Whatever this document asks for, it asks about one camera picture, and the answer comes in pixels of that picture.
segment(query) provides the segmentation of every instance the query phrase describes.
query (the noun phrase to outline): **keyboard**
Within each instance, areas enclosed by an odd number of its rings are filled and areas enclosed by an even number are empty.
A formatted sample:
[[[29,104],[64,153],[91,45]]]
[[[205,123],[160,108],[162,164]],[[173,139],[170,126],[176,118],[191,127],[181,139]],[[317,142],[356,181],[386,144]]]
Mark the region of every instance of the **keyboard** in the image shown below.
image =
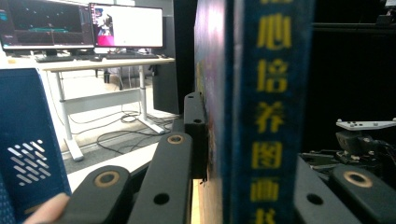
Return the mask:
[[[75,56],[46,56],[42,58],[35,58],[37,63],[59,63],[59,62],[73,62],[74,60],[89,60],[95,55],[75,55]]]
[[[112,59],[158,59],[155,54],[139,54],[139,53],[115,53],[115,54],[107,54],[104,56],[108,60]]]

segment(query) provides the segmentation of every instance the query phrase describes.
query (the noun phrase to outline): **white desk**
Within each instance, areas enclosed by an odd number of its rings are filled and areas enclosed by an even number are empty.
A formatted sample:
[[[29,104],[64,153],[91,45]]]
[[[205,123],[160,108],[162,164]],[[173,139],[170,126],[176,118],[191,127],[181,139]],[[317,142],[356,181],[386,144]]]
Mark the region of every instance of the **white desk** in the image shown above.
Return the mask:
[[[157,133],[164,133],[164,129],[154,124],[147,118],[147,99],[146,99],[146,86],[145,76],[143,73],[143,65],[145,64],[162,64],[172,63],[175,59],[132,59],[132,60],[103,60],[102,62],[91,62],[91,61],[76,61],[76,62],[62,62],[62,63],[37,63],[36,67],[44,72],[55,73],[57,78],[57,87],[60,95],[61,107],[64,116],[64,128],[66,131],[65,142],[70,150],[75,161],[82,161],[84,156],[73,138],[70,130],[69,115],[105,108],[113,105],[123,105],[133,102],[141,102],[142,114],[138,118],[142,123],[150,127]],[[106,94],[86,96],[74,99],[65,99],[64,88],[61,83],[61,73],[80,71],[80,70],[91,70],[111,67],[123,67],[123,66],[139,66],[139,78],[140,87],[139,89],[111,92]]]

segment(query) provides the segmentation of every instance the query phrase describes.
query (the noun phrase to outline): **white surface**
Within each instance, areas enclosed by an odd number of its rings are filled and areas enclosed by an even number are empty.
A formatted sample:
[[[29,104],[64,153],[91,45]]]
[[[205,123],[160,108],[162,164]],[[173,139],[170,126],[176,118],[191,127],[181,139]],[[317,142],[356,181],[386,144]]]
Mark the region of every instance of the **white surface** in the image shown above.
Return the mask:
[[[37,63],[32,58],[7,57],[6,60],[1,64],[1,68],[37,68]]]
[[[335,123],[337,126],[350,131],[379,130],[396,126],[395,120],[389,121],[341,121]]]
[[[75,62],[58,62],[58,63],[36,63],[36,66],[41,71],[56,72],[70,72],[80,70],[91,70],[100,68],[123,67],[144,64],[163,64],[173,63],[173,58],[159,58],[159,59],[120,59],[120,60],[106,60],[101,62],[91,61],[75,61]]]
[[[153,144],[148,147],[142,147],[138,150],[132,151],[114,159],[103,161],[85,169],[79,170],[67,176],[72,192],[81,184],[84,178],[92,171],[107,165],[121,166],[127,169],[130,173],[146,162],[151,161],[155,149],[158,144]]]

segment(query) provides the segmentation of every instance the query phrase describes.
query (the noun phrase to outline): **circular hole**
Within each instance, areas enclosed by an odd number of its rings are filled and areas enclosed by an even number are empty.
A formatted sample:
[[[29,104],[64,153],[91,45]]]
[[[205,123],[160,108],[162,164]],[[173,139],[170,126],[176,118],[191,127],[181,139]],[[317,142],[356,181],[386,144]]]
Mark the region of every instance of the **circular hole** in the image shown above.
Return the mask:
[[[179,136],[173,136],[173,137],[171,137],[171,141],[172,141],[172,142],[180,142],[180,141],[181,141],[181,137],[179,137]]]
[[[350,178],[360,183],[363,183],[365,181],[364,178],[360,175],[350,175]]]
[[[100,178],[100,182],[106,184],[106,183],[111,182],[113,179],[114,179],[114,175],[113,175],[113,174],[103,175],[103,176]]]
[[[172,135],[169,136],[167,140],[170,144],[181,144],[184,141],[182,135]]]
[[[316,194],[308,194],[306,195],[306,199],[316,205],[321,205],[323,204],[323,200]]]
[[[163,205],[169,202],[169,195],[166,193],[158,194],[154,197],[154,202],[158,205]]]

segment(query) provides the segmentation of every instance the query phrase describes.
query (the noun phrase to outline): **desk leg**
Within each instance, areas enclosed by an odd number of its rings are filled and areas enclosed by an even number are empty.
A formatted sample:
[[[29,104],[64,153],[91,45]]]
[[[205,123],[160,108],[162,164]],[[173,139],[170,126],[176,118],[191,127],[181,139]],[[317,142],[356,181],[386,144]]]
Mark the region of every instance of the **desk leg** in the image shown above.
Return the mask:
[[[103,74],[103,80],[105,81],[105,83],[110,83],[110,73],[107,69],[105,69],[105,72]]]
[[[69,123],[69,117],[66,111],[65,107],[65,100],[64,100],[64,91],[62,88],[61,84],[61,77],[59,73],[56,73],[56,81],[58,84],[58,92],[59,92],[59,97],[60,97],[60,102],[61,102],[61,108],[64,116],[64,129],[66,131],[66,138],[64,139],[67,147],[69,148],[70,154],[73,157],[73,160],[75,161],[82,161],[84,160],[84,155],[82,155],[81,150],[79,149],[79,146],[77,145],[77,142],[73,139],[72,132],[70,130],[70,123]]]
[[[139,65],[139,79],[140,79],[140,102],[142,103],[142,114],[139,117],[140,122],[144,123],[150,129],[154,130],[156,133],[165,133],[165,130],[160,126],[156,125],[150,119],[148,119],[147,114],[147,98],[146,98],[146,84],[145,84],[145,74],[143,71],[143,65]]]

